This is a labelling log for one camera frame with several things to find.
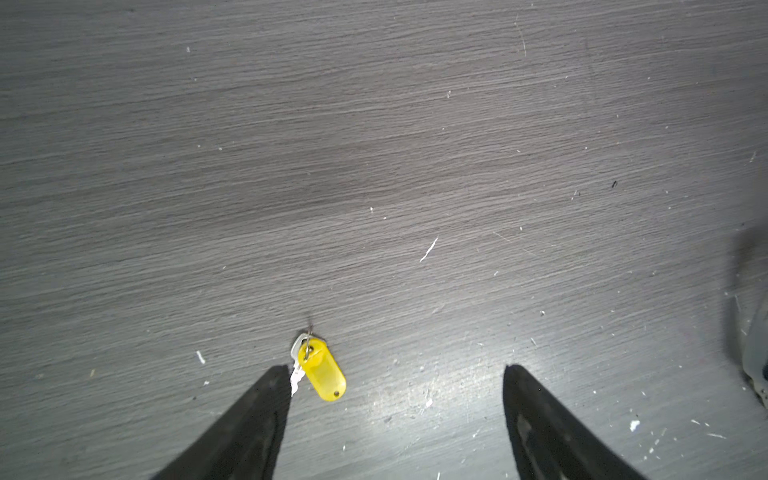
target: gray floor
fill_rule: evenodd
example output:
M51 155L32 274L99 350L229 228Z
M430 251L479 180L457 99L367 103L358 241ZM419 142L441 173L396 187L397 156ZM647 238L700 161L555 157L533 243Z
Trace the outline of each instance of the gray floor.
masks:
M278 479L516 478L512 362L648 478L765 479L767 3L49 4L0 15L1 477L149 476L311 319L349 389Z

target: scratch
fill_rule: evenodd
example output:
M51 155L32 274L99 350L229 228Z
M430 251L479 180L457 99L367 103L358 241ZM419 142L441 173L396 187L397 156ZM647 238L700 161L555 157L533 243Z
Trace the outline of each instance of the scratch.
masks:
M498 233L496 233L496 232L493 232L493 234L494 234L494 235L496 235L497 237L501 237L501 239L502 239L502 240L507 240L509 243L513 243L513 242L512 242L512 240L509 240L507 237L504 237L503 235L499 235L499 234L498 234ZM534 257L538 258L538 255L537 255L537 254L535 254L535 253L533 253L533 252L529 252L529 251L527 251L527 250L526 250L525 248L523 248L523 247L520 247L520 248L521 248L521 249L522 249L524 252L526 252L526 253L530 253L530 254L531 254L531 255L533 255Z
M435 248L435 243L437 243L437 239L438 239L438 237L435 237L435 241L432 242L432 245L429 246L429 248L427 249L427 253L425 253L424 256L422 257L422 259L419 260L419 263L421 263L422 260L424 260L427 257L427 255L429 255L429 252L431 252L433 248Z
M518 27L518 16L519 15L520 15L519 13L517 15L515 15L515 28L518 29L518 33L520 34L520 39L523 42L523 56L524 57L528 57L528 51L525 50L525 39L523 38L523 31L520 29L520 27Z

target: yellow key tag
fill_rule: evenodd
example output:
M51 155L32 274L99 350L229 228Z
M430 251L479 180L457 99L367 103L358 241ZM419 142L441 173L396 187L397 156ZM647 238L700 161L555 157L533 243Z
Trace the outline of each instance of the yellow key tag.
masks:
M326 343L312 336L309 339L309 355L306 354L306 349L305 341L301 343L298 351L299 365L315 387L317 394L327 402L340 399L346 392L346 379Z

